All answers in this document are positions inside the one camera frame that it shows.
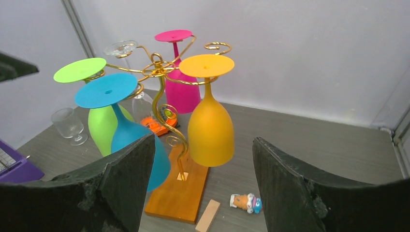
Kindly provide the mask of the clear glass tumbler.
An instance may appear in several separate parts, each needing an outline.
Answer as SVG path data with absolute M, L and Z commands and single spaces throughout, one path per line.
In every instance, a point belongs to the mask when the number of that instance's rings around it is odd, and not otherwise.
M 84 144 L 88 135 L 84 134 L 84 124 L 73 108 L 63 108 L 51 116 L 51 121 L 63 138 L 71 139 L 72 146 Z

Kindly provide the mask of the pink plastic wine glass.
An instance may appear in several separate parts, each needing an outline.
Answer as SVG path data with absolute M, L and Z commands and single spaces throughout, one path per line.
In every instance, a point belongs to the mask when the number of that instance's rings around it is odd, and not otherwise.
M 174 64 L 178 67 L 181 58 L 179 56 L 180 53 L 178 51 L 177 43 L 192 35 L 190 30 L 176 29 L 157 34 L 155 40 L 173 44 L 175 56 Z M 181 84 L 168 79 L 165 81 L 165 94 L 167 103 L 175 107 L 179 114 L 191 113 L 201 101 L 198 86 Z

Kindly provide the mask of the green plastic wine glass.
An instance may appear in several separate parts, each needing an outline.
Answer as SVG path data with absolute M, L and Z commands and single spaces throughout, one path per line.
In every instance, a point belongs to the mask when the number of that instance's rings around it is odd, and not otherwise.
M 105 75 L 106 60 L 86 58 L 60 68 L 54 74 L 59 83 L 84 81 L 86 84 Z M 111 154 L 111 142 L 117 128 L 117 117 L 112 107 L 90 109 L 88 114 L 89 133 L 103 156 Z

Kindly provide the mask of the gold rack with wooden base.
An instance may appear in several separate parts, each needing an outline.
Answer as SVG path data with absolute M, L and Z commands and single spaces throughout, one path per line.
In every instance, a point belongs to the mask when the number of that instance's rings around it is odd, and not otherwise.
M 232 47 L 227 44 L 226 50 L 221 51 L 222 42 L 211 42 L 205 45 L 208 50 L 215 50 L 214 55 L 226 56 Z M 159 117 L 158 101 L 165 90 L 165 81 L 174 70 L 180 70 L 172 61 L 164 61 L 160 54 L 150 55 L 151 64 L 140 71 L 144 79 L 156 77 L 160 82 L 160 90 L 153 100 L 153 113 Z M 190 82 L 177 80 L 177 83 L 204 86 L 205 80 Z M 196 163 L 189 153 L 188 134 L 183 135 L 179 130 L 170 126 L 161 117 L 158 121 L 165 126 L 172 135 L 167 137 L 172 147 L 171 157 L 175 160 L 171 166 L 171 176 L 156 190 L 148 200 L 145 212 L 149 216 L 160 217 L 194 224 L 197 221 L 210 167 Z

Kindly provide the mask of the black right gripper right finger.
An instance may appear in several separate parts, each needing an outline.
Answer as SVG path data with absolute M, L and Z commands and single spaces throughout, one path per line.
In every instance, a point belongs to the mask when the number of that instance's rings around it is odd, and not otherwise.
M 410 181 L 369 184 L 341 177 L 265 139 L 252 145 L 254 170 L 270 232 L 407 232 Z

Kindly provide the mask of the blue plastic wine glass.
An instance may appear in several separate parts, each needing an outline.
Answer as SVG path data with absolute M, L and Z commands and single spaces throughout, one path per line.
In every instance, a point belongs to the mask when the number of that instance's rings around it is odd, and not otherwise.
M 117 152 L 145 135 L 151 130 L 141 124 L 128 120 L 122 113 L 119 102 L 134 92 L 138 84 L 137 79 L 128 73 L 115 73 L 100 77 L 89 82 L 76 93 L 75 103 L 83 108 L 97 109 L 110 107 L 118 120 L 111 152 Z M 158 136 L 155 137 L 155 156 L 147 191 L 151 192 L 162 185 L 167 179 L 171 163 L 164 145 Z

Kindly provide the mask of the clear stemmed wine glass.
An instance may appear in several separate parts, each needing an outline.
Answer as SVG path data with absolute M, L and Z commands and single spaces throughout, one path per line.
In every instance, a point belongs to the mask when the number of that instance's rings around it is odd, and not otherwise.
M 131 69 L 129 63 L 129 56 L 132 54 L 133 50 L 137 48 L 142 48 L 147 55 L 149 52 L 146 48 L 141 45 L 138 45 L 134 40 L 123 40 L 116 43 L 113 43 L 107 46 L 104 49 L 104 53 L 109 56 L 114 56 L 118 59 L 124 60 L 126 63 L 127 69 Z M 153 117 L 152 113 L 152 103 L 153 99 L 146 93 L 141 90 L 141 86 L 137 86 L 135 94 L 132 98 L 132 115 L 136 123 L 147 126 L 147 123 L 143 123 L 143 120 Z

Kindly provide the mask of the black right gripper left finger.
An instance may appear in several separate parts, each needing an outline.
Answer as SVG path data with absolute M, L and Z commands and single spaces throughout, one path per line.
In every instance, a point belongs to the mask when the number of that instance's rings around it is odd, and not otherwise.
M 154 135 L 49 181 L 0 186 L 3 232 L 136 232 L 155 154 Z

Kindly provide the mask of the yellow plastic wine glass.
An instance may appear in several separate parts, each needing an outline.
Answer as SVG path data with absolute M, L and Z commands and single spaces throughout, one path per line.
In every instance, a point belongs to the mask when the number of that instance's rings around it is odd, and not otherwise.
M 234 127 L 227 110 L 214 98 L 210 80 L 230 72 L 234 61 L 226 56 L 203 54 L 183 60 L 183 74 L 205 80 L 205 94 L 188 123 L 190 157 L 205 167 L 227 163 L 234 156 Z

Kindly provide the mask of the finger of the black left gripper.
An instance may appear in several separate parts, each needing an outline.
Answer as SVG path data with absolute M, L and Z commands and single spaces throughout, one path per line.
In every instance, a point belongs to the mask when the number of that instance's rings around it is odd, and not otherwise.
M 3 52 L 0 53 L 0 82 L 14 80 L 38 72 L 39 69 L 35 64 Z

